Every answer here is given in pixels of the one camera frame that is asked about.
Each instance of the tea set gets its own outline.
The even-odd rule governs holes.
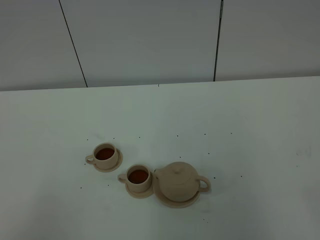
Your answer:
[[[108,173],[121,165],[123,155],[107,142],[96,146],[92,154],[85,157],[85,161],[96,170]],[[193,166],[182,161],[157,168],[154,172],[145,165],[136,164],[129,167],[125,174],[119,174],[117,179],[125,184],[131,197],[144,199],[154,193],[162,204],[171,208],[188,207],[199,198],[200,193],[211,189],[211,183],[206,177],[200,176]]]

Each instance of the saucer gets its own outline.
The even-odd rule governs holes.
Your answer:
[[[153,192],[156,195],[156,197],[159,199],[159,201],[162,204],[164,204],[170,208],[176,208],[176,209],[186,208],[186,207],[192,205],[193,203],[195,203],[195,201],[197,201],[197,199],[200,196],[200,192],[197,191],[196,194],[187,201],[172,201],[161,192],[160,187],[159,187],[159,180],[157,177],[153,178],[152,184],[153,184]]]
[[[154,189],[153,189],[154,177],[153,177],[152,173],[151,173],[151,177],[152,177],[152,183],[151,183],[150,187],[146,191],[144,191],[144,192],[133,192],[133,191],[130,191],[127,184],[125,184],[125,190],[128,192],[128,194],[131,197],[133,197],[135,199],[145,199],[147,197],[150,197],[154,193]]]
[[[112,168],[109,168],[109,169],[100,169],[98,168],[95,164],[93,164],[94,168],[96,170],[98,170],[99,172],[102,172],[102,173],[109,173],[109,172],[112,172],[114,170],[116,170],[118,167],[120,167],[120,165],[122,164],[122,160],[124,159],[122,153],[120,152],[119,149],[116,150],[118,152],[118,161],[116,162],[116,165],[114,165]]]

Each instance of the cup rim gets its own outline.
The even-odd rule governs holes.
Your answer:
[[[135,166],[142,166],[142,167],[144,167],[145,169],[147,169],[148,170],[148,177],[146,178],[146,180],[145,181],[143,181],[143,182],[141,182],[141,183],[133,183],[133,182],[131,182],[130,180],[129,180],[129,176],[128,176],[128,172],[129,172],[129,170],[131,169],[131,168],[133,168],[133,167],[135,167]],[[150,175],[151,175],[151,171],[150,171],[150,169],[146,166],[146,165],[143,165],[143,164],[135,164],[135,165],[132,165],[131,167],[129,167],[127,170],[126,170],[126,172],[125,172],[125,177],[126,177],[126,179],[128,180],[128,182],[129,183],[131,183],[131,184],[134,184],[134,185],[141,185],[141,184],[144,184],[146,181],[148,181],[149,180],[149,178],[150,178]]]
[[[107,158],[107,159],[101,160],[101,159],[96,158],[95,151],[97,150],[97,148],[99,148],[99,147],[101,147],[101,146],[103,146],[103,145],[110,145],[110,146],[112,146],[112,147],[113,147],[113,150],[114,150],[114,153],[113,153],[113,155],[112,155],[111,157],[109,157],[109,158]],[[110,158],[112,158],[112,157],[116,154],[116,151],[117,151],[117,148],[115,147],[115,145],[113,145],[113,144],[110,143],[110,142],[103,142],[103,143],[99,144],[98,146],[96,146],[96,147],[93,149],[92,155],[93,155],[94,159],[97,160],[97,161],[107,161],[107,160],[109,160]]]

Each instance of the teapot spout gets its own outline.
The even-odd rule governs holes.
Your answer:
[[[153,171],[153,174],[154,174],[157,178],[161,177],[161,176],[162,176],[162,173],[163,173],[163,171],[162,171],[161,169],[159,169],[159,168],[157,168],[157,169],[155,169],[155,170]]]

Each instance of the teapot body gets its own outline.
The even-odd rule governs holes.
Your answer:
[[[154,175],[158,178],[163,195],[174,202],[185,202],[198,191],[210,190],[209,180],[199,176],[196,169],[186,162],[173,162],[162,169],[156,169]],[[200,187],[200,181],[204,181],[207,187]]]

